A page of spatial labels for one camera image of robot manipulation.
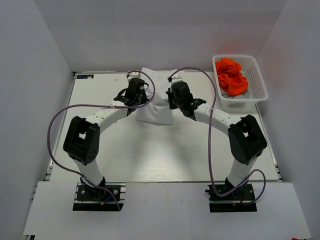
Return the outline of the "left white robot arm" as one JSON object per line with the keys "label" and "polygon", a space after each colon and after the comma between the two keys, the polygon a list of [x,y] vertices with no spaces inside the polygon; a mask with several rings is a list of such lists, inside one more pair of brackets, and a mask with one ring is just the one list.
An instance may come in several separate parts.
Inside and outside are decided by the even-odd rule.
{"label": "left white robot arm", "polygon": [[81,180],[89,185],[88,193],[96,200],[103,198],[106,193],[105,178],[96,160],[100,135],[148,102],[145,89],[148,85],[140,78],[130,78],[128,87],[121,90],[110,105],[87,117],[75,116],[70,122],[63,150],[76,163]]}

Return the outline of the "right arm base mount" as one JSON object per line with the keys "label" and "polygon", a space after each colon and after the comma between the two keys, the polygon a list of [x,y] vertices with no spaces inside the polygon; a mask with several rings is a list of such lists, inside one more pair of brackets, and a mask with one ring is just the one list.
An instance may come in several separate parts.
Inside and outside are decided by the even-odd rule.
{"label": "right arm base mount", "polygon": [[219,197],[215,194],[212,185],[205,190],[209,198],[209,210],[211,213],[250,213],[257,212],[255,193],[252,184],[246,184],[227,196]]}

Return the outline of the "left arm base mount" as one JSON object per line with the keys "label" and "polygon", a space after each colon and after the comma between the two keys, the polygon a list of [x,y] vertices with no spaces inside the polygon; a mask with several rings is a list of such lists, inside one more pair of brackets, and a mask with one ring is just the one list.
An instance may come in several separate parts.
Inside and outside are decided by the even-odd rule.
{"label": "left arm base mount", "polygon": [[125,203],[126,184],[110,183],[106,184],[105,187],[112,192],[118,205],[109,192],[101,189],[98,191],[89,189],[78,182],[72,210],[76,212],[119,212]]}

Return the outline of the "white t shirt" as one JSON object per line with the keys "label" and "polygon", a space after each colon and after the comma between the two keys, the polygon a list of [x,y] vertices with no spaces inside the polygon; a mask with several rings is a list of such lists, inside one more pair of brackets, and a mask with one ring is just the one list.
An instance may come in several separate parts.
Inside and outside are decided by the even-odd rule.
{"label": "white t shirt", "polygon": [[171,86],[168,77],[176,69],[156,71],[143,67],[141,71],[146,73],[154,82],[155,95],[148,105],[136,110],[135,120],[153,125],[172,125],[174,122],[173,111],[169,108],[166,91]]}

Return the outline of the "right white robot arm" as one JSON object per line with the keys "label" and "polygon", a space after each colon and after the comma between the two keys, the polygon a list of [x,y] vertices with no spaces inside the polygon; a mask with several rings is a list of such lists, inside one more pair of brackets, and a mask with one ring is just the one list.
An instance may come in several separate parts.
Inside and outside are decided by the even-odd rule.
{"label": "right white robot arm", "polygon": [[179,109],[185,117],[208,124],[209,130],[214,128],[228,137],[234,160],[224,181],[225,192],[229,198],[238,199],[244,193],[243,186],[249,180],[253,164],[267,147],[256,118],[250,114],[239,117],[214,109],[205,100],[194,98],[184,81],[172,84],[166,94],[170,109]]}

